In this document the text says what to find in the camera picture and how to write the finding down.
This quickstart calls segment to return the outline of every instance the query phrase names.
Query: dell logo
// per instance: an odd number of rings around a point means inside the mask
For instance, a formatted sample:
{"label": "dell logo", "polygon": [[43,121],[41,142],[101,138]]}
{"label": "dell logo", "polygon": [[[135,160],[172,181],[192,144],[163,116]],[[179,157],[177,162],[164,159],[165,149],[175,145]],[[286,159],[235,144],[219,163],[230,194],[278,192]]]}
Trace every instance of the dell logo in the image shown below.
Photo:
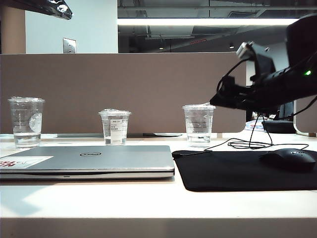
{"label": "dell logo", "polygon": [[101,155],[100,152],[88,152],[88,153],[82,153],[80,156],[98,156]]}
{"label": "dell logo", "polygon": [[291,153],[292,153],[292,154],[303,154],[302,151],[292,151]]}

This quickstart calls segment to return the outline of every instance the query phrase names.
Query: laptop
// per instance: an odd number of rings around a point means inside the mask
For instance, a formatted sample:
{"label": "laptop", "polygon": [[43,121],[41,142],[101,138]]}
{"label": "laptop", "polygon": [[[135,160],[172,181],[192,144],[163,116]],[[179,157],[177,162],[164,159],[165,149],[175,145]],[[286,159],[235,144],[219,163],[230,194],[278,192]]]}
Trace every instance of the laptop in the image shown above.
{"label": "laptop", "polygon": [[168,146],[35,147],[0,158],[2,179],[152,179],[174,176]]}

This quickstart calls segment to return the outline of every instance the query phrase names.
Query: laptop sticker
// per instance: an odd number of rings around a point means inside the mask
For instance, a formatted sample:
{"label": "laptop sticker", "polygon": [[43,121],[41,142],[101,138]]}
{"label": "laptop sticker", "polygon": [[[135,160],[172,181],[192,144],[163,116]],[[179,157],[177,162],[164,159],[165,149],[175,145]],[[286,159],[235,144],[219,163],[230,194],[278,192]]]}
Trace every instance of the laptop sticker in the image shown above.
{"label": "laptop sticker", "polygon": [[26,169],[53,156],[7,156],[0,159],[0,169]]}

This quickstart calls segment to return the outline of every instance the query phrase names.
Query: black computer mouse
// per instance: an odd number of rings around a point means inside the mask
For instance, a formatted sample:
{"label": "black computer mouse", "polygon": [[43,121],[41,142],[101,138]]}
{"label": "black computer mouse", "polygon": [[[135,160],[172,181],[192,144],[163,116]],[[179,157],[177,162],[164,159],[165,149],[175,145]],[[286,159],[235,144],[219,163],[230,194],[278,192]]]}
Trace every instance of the black computer mouse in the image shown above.
{"label": "black computer mouse", "polygon": [[316,163],[307,151],[292,148],[267,152],[260,156],[260,161],[272,167],[296,172],[311,171]]}

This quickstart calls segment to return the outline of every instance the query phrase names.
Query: plastic cup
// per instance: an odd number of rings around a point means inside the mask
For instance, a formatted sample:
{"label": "plastic cup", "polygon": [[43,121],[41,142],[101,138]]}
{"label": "plastic cup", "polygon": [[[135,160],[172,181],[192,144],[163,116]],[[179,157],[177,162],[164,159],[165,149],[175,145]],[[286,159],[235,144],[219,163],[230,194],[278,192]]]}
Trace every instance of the plastic cup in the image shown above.
{"label": "plastic cup", "polygon": [[104,109],[99,112],[104,128],[106,145],[124,145],[127,140],[128,121],[131,112]]}
{"label": "plastic cup", "polygon": [[11,109],[14,143],[17,148],[40,144],[44,99],[12,97],[8,99]]}
{"label": "plastic cup", "polygon": [[183,109],[185,113],[187,141],[191,146],[208,146],[215,106],[210,104],[185,105]]}

